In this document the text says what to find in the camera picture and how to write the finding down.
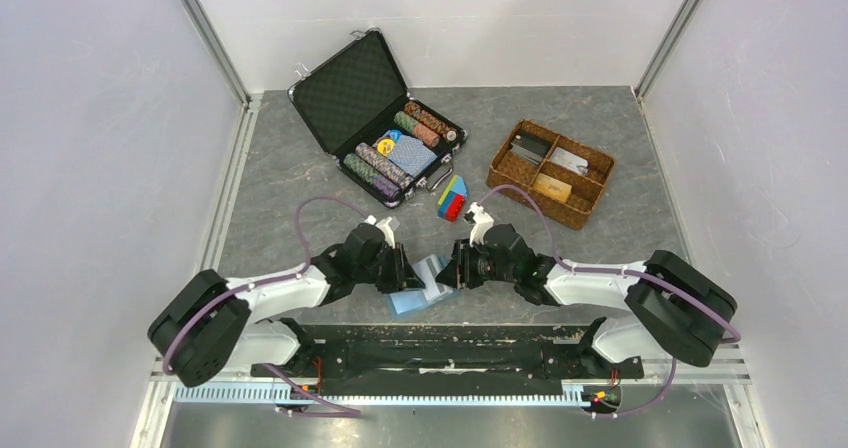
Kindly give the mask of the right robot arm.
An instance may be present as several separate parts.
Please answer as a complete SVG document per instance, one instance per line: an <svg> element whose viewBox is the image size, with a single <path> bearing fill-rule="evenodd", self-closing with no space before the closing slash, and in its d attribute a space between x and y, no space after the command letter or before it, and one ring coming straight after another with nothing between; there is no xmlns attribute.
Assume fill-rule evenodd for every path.
<svg viewBox="0 0 848 448"><path fill-rule="evenodd" d="M600 318L585 332L577 360L591 376L643 355L706 367L720 345L741 339L731 324L735 299L666 250L623 265L574 263L534 252L512 225L498 224L478 238L457 240L436 280L461 289L505 282L534 305L625 312L623 318Z"/></svg>

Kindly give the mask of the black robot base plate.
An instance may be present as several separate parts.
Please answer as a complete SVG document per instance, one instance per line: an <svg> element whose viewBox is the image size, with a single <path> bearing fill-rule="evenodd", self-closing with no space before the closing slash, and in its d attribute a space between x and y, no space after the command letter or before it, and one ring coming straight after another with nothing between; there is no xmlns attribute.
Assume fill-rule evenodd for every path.
<svg viewBox="0 0 848 448"><path fill-rule="evenodd" d="M565 380L639 380L595 353L592 325L304 325L280 371L324 396L555 395Z"/></svg>

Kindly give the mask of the blue card holder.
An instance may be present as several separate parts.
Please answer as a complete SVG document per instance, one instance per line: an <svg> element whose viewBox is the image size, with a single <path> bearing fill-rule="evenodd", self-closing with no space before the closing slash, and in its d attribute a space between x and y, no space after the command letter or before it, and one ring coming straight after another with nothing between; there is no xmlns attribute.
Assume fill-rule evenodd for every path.
<svg viewBox="0 0 848 448"><path fill-rule="evenodd" d="M447 256L439 255L444 258L446 265L450 261ZM421 262L425 259L421 259L420 261L414 263L412 266L420 277L421 271ZM401 319L406 316L409 316L415 312L419 312L421 310L427 309L428 307L444 302L454 296L459 294L458 290L453 288L453 292L449 295L446 295L435 302L427 302L424 297L424 289L421 290L406 290L402 292L392 293L386 296L387 305L391 316L394 319Z"/></svg>

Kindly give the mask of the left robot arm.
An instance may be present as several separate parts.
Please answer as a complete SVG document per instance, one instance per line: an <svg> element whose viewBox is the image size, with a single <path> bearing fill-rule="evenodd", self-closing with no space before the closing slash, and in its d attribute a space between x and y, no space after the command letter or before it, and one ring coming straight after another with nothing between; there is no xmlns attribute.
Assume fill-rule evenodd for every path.
<svg viewBox="0 0 848 448"><path fill-rule="evenodd" d="M302 375L313 365L314 349L283 314L328 305L358 285L383 294L424 288L395 238L393 219L363 222L343 242L288 270L249 278L202 270L154 319L147 337L163 371L187 387L263 363Z"/></svg>

